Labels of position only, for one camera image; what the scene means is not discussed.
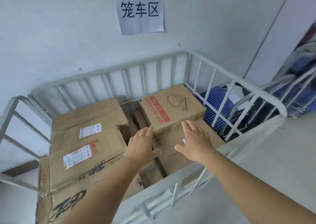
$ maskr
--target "person's right hand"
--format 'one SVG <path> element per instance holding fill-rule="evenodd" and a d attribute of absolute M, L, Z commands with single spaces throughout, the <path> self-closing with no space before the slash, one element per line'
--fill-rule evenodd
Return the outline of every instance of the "person's right hand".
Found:
<path fill-rule="evenodd" d="M 209 134 L 194 122 L 185 120 L 182 122 L 185 136 L 185 146 L 175 145 L 175 150 L 182 153 L 186 158 L 203 163 L 203 157 L 215 152 Z"/>

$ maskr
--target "paper sign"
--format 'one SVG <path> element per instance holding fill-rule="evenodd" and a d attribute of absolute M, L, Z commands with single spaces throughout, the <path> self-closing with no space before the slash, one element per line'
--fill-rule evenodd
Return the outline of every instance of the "paper sign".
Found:
<path fill-rule="evenodd" d="M 83 162 L 85 159 L 90 158 L 91 156 L 92 155 L 91 155 L 90 145 L 87 145 L 78 150 L 75 150 L 72 153 L 69 153 L 63 156 L 64 169 L 66 170 L 72 166 L 75 166 L 78 163 Z"/>
<path fill-rule="evenodd" d="M 87 137 L 92 134 L 96 134 L 98 132 L 102 132 L 102 124 L 95 124 L 89 127 L 81 128 L 79 138 Z"/>
<path fill-rule="evenodd" d="M 163 0 L 116 0 L 122 35 L 164 31 Z"/>

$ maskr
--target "sign with chinese characters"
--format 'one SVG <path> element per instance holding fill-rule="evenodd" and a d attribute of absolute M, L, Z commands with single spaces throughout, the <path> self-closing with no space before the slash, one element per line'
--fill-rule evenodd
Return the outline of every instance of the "sign with chinese characters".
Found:
<path fill-rule="evenodd" d="M 163 0 L 116 0 L 122 35 L 161 32 Z"/>

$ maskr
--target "floor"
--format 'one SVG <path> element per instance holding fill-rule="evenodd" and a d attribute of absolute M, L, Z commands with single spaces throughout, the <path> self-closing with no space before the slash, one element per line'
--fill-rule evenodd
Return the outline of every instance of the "floor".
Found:
<path fill-rule="evenodd" d="M 241 166 L 298 203 L 316 212 L 316 115 L 291 119 Z M 37 170 L 17 178 L 36 185 Z M 34 223 L 36 193 L 0 184 L 0 223 Z M 156 218 L 166 223 L 248 223 L 214 178 L 206 188 L 179 200 Z"/>

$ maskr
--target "blue plastic basket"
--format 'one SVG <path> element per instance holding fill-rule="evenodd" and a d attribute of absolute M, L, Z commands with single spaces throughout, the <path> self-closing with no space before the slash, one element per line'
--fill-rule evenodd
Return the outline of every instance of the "blue plastic basket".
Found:
<path fill-rule="evenodd" d="M 224 97 L 225 97 L 225 93 L 227 92 L 227 90 L 223 87 L 220 86 L 216 86 L 214 88 L 212 88 L 210 90 L 210 94 L 209 97 L 207 98 L 207 101 L 216 109 L 218 110 Z M 206 91 L 204 93 L 200 94 L 203 98 L 206 95 Z M 232 108 L 234 107 L 234 104 L 227 99 L 226 103 L 224 104 L 224 107 L 221 111 L 221 114 L 227 118 L 232 110 Z M 204 121 L 211 127 L 212 122 L 216 116 L 216 113 L 211 110 L 208 106 L 206 106 L 206 113 L 204 115 Z M 218 118 L 216 121 L 216 124 L 214 125 L 214 127 L 212 127 L 212 129 L 215 132 L 218 132 L 219 130 L 221 130 L 221 128 L 225 125 L 225 121 L 221 118 Z"/>

